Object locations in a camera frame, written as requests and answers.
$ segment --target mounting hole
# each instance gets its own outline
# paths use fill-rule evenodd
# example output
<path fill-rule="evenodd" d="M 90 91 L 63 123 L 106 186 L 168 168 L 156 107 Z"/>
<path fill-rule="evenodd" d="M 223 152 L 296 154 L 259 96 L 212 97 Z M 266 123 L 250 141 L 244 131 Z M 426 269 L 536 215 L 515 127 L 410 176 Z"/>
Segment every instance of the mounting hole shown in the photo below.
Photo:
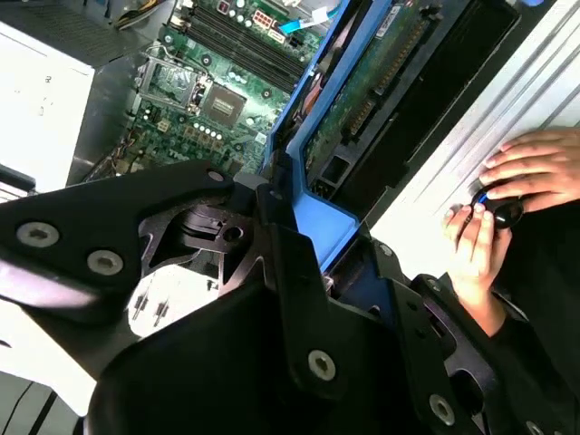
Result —
<path fill-rule="evenodd" d="M 455 424 L 455 413 L 453 409 L 448 404 L 448 402 L 443 399 L 443 397 L 438 394 L 432 394 L 429 397 L 429 405 L 433 413 L 441 420 L 446 426 L 453 426 Z"/>
<path fill-rule="evenodd" d="M 208 170 L 208 175 L 214 181 L 223 181 L 224 180 L 224 176 L 223 175 L 221 175 L 219 172 L 216 172 L 216 171 L 214 171 L 212 169 Z"/>
<path fill-rule="evenodd" d="M 204 54 L 201 56 L 201 63 L 203 63 L 204 66 L 210 66 L 212 63 L 211 56 L 209 54 Z"/>
<path fill-rule="evenodd" d="M 374 314 L 374 315 L 378 315 L 381 316 L 381 308 L 378 305 L 373 305 L 370 309 L 369 309 L 369 313 L 370 314 Z"/>
<path fill-rule="evenodd" d="M 123 260 L 112 251 L 100 249 L 87 257 L 87 266 L 95 274 L 113 276 L 123 269 Z"/>
<path fill-rule="evenodd" d="M 533 421 L 526 421 L 526 427 L 531 435 L 544 435 L 544 432 Z"/>
<path fill-rule="evenodd" d="M 324 351 L 314 350 L 308 354 L 308 367 L 317 378 L 331 381 L 336 376 L 336 366 L 330 355 Z"/>
<path fill-rule="evenodd" d="M 242 238 L 243 235 L 244 231 L 242 231 L 241 228 L 238 227 L 228 228 L 226 231 L 224 231 L 224 240 L 226 240 L 228 243 L 235 242 L 236 240 Z"/>
<path fill-rule="evenodd" d="M 29 247 L 51 247 L 60 236 L 55 227 L 45 222 L 28 222 L 16 230 L 16 238 Z"/>

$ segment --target metal panel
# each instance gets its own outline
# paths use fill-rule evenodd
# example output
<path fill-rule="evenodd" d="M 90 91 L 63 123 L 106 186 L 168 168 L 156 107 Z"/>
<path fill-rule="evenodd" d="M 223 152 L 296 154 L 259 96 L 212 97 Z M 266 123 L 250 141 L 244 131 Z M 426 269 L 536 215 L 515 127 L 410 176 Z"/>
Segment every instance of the metal panel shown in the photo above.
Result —
<path fill-rule="evenodd" d="M 407 276 L 445 271 L 440 220 L 470 201 L 482 162 L 516 136 L 580 122 L 580 1 L 549 10 L 372 229 Z"/>

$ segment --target cable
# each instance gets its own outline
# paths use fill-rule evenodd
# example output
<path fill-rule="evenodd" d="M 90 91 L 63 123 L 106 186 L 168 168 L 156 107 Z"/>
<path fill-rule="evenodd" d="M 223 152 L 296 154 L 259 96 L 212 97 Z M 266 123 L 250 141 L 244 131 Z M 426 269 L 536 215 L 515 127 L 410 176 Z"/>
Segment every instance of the cable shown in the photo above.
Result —
<path fill-rule="evenodd" d="M 340 9 L 341 5 L 336 6 L 330 12 L 326 12 L 328 10 L 326 7 L 314 9 L 312 11 L 312 16 L 310 18 L 305 18 L 304 20 L 290 21 L 289 23 L 282 24 L 280 26 L 280 30 L 285 34 L 291 34 L 296 30 L 305 29 L 317 24 L 324 23 L 326 21 L 332 20 L 339 13 Z"/>
<path fill-rule="evenodd" d="M 163 3 L 165 3 L 165 0 L 148 0 L 147 3 L 145 3 L 145 5 L 141 6 L 139 9 L 133 9 L 121 15 L 121 17 L 119 17 L 117 22 L 114 24 L 114 27 L 119 30 L 124 30 L 128 27 L 131 27 L 139 21 L 147 18 Z"/>
<path fill-rule="evenodd" d="M 24 388 L 24 391 L 22 391 L 22 394 L 20 394 L 20 397 L 18 398 L 18 400 L 14 404 L 14 407 L 12 408 L 12 410 L 10 411 L 10 415 L 8 416 L 8 420 L 6 421 L 6 425 L 2 429 L 2 435 L 6 435 L 6 431 L 8 430 L 8 426 L 10 425 L 10 421 L 12 421 L 12 418 L 14 417 L 14 415 L 16 413 L 16 409 L 18 408 L 18 405 L 20 404 L 20 401 L 22 400 L 22 398 L 24 397 L 24 395 L 28 393 L 28 390 L 30 390 L 30 387 L 33 386 L 33 383 L 34 382 L 30 382 L 28 384 L 28 386 L 26 388 Z"/>

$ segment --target black sleeve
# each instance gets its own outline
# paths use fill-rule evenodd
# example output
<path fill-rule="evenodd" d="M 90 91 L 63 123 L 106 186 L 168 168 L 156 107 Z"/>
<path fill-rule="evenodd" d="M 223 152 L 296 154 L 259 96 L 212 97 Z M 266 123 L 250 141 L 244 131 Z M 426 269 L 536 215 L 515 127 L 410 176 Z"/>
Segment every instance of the black sleeve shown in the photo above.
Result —
<path fill-rule="evenodd" d="M 569 433 L 578 434 L 578 403 L 554 368 L 528 323 L 507 318 L 491 342 L 506 376 L 518 376 L 536 386 Z"/>

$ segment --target ram slot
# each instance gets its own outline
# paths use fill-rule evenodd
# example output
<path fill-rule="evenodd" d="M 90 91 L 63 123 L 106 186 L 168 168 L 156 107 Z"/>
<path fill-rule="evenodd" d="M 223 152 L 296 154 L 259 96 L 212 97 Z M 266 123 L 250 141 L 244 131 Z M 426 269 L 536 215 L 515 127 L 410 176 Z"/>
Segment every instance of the ram slot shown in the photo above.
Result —
<path fill-rule="evenodd" d="M 269 82 L 276 88 L 287 93 L 292 93 L 294 90 L 297 80 L 296 77 L 283 75 L 269 65 L 257 62 L 256 58 L 240 52 L 235 44 L 232 45 L 226 43 L 225 40 L 213 38 L 203 28 L 195 25 L 192 25 L 187 30 L 187 33 L 195 42 L 200 43 L 221 56 L 231 59 L 235 64 L 257 75 L 264 81 Z"/>
<path fill-rule="evenodd" d="M 236 41 L 238 44 L 247 48 L 247 50 L 259 55 L 266 62 L 279 65 L 284 70 L 295 75 L 296 78 L 302 76 L 305 70 L 302 64 L 288 58 L 286 53 L 282 53 L 271 45 L 261 41 L 248 30 L 234 25 L 231 20 L 228 20 L 217 12 L 198 6 L 193 10 L 193 15 L 201 23 L 215 29 L 227 38 Z"/>

